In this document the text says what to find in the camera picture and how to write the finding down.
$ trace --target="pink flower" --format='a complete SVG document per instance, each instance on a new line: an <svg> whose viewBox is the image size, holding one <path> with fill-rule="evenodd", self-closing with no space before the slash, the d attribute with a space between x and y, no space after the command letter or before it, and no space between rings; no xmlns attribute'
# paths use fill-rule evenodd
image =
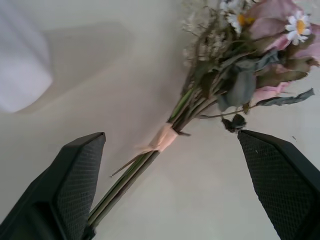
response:
<svg viewBox="0 0 320 240"><path fill-rule="evenodd" d="M289 82L281 82L278 86L265 86L255 90L253 102L257 103L265 99L277 97L285 91L285 88L290 85Z"/></svg>
<svg viewBox="0 0 320 240"><path fill-rule="evenodd" d="M302 9L292 0L262 0L253 5L246 14L247 18L255 19L250 27L251 37L255 40L284 32L288 24L287 18L295 15L297 11L302 11ZM281 34L265 51L271 48L283 50L290 42L285 33Z"/></svg>
<svg viewBox="0 0 320 240"><path fill-rule="evenodd" d="M311 24L311 31L315 35L313 43L307 48L298 51L295 55L295 59L312 57L316 61L320 62L320 25Z"/></svg>

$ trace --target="bouquet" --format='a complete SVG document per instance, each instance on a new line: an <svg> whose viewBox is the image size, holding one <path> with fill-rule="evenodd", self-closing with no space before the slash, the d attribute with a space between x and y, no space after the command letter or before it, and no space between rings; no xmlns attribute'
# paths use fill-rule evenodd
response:
<svg viewBox="0 0 320 240"><path fill-rule="evenodd" d="M292 0L183 4L189 12L183 30L193 39L183 51L189 69L181 97L151 143L119 170L131 165L91 212L93 227L177 136L190 136L183 128L194 118L221 118L227 131L237 133L252 108L295 104L314 95L310 89L279 96L292 81L303 80L312 66L318 67L320 59L320 26L310 23L310 16ZM215 105L221 114L203 114ZM225 113L230 108L235 111Z"/></svg>

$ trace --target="white object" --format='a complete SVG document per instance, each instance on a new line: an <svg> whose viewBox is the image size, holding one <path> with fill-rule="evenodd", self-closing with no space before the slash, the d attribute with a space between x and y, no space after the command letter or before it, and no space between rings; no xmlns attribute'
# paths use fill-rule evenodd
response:
<svg viewBox="0 0 320 240"><path fill-rule="evenodd" d="M6 0L0 0L0 110L34 103L52 84L44 37Z"/></svg>

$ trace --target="white background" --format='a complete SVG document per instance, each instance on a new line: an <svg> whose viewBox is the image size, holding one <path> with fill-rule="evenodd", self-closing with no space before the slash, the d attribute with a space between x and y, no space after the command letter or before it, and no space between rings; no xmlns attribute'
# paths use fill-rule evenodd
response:
<svg viewBox="0 0 320 240"><path fill-rule="evenodd" d="M186 74L177 0L12 2L45 32L55 79L31 107L0 114L0 221L63 145L105 132L96 204L117 179L109 176L166 121ZM249 130L294 143L318 168L319 74L290 89L314 87L308 101L247 117ZM219 119L194 120L185 131L192 137L179 137L156 159L96 239L278 240L236 135Z"/></svg>

